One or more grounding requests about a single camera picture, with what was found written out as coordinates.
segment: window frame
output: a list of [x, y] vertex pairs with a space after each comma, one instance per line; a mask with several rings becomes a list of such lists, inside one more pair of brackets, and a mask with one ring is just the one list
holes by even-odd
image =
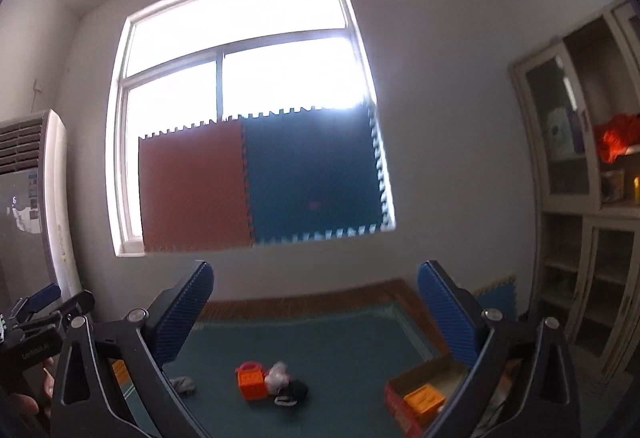
[[[127, 100], [129, 91], [158, 78], [170, 75], [193, 66], [207, 62], [216, 62], [216, 122], [223, 119], [223, 90], [222, 73], [224, 57], [227, 54], [243, 52], [253, 48], [272, 46], [275, 44], [293, 43], [296, 41], [321, 40], [325, 38], [345, 38], [350, 41], [356, 62], [361, 67], [367, 84], [368, 96], [366, 100], [372, 105], [374, 114], [376, 111], [376, 94], [373, 80], [370, 74], [369, 64], [366, 59], [364, 45], [357, 27], [353, 8], [350, 0], [339, 0], [345, 18], [344, 28], [327, 28], [318, 30], [302, 30], [298, 32], [284, 32], [269, 34], [258, 38], [232, 41], [205, 48], [197, 52], [170, 59], [163, 63], [142, 70], [136, 74], [127, 76], [127, 64], [130, 48], [134, 37], [136, 24], [150, 16], [163, 12], [169, 8], [183, 5], [192, 0], [162, 0], [140, 12], [132, 14], [126, 19], [118, 53], [116, 54], [116, 66], [111, 83], [110, 106], [108, 108], [107, 138], [106, 138], [106, 177], [108, 210], [110, 216], [111, 233], [113, 237], [114, 251], [117, 256], [144, 256], [142, 237], [133, 235], [129, 214], [129, 198], [127, 191], [127, 154], [126, 154], [126, 128], [127, 128]], [[386, 162], [380, 144], [383, 170], [386, 174]], [[392, 200], [390, 189], [387, 190], [387, 202], [389, 205], [389, 228], [395, 226], [392, 212]]]

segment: open box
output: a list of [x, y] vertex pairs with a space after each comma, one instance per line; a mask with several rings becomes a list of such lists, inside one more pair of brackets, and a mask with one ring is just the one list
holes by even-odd
[[420, 438], [431, 423], [421, 425], [404, 401], [404, 396], [429, 383], [449, 400], [465, 379], [467, 367], [453, 357], [439, 357], [392, 378], [385, 386], [385, 404], [398, 422], [406, 438]]

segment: cabinet handle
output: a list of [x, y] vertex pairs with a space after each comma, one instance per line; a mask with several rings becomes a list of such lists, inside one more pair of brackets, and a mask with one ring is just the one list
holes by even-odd
[[582, 110], [580, 112], [580, 117], [582, 118], [582, 128], [585, 133], [589, 133], [591, 126], [589, 125], [589, 119], [587, 118], [587, 110]]
[[625, 298], [622, 300], [622, 315], [626, 315], [626, 311], [629, 310], [629, 301], [631, 301], [631, 296], [625, 295]]

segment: yellow object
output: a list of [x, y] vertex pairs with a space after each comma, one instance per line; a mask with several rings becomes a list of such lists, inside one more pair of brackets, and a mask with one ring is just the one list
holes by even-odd
[[404, 401], [412, 409], [421, 425], [429, 423], [447, 399], [433, 386], [425, 384], [404, 396]]

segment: cabinet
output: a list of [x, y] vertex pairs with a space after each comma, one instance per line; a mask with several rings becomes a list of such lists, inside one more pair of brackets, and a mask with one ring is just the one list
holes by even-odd
[[512, 76], [536, 180], [533, 298], [593, 376], [640, 372], [640, 137], [615, 154], [603, 137], [612, 117], [640, 115], [640, 20], [611, 4]]

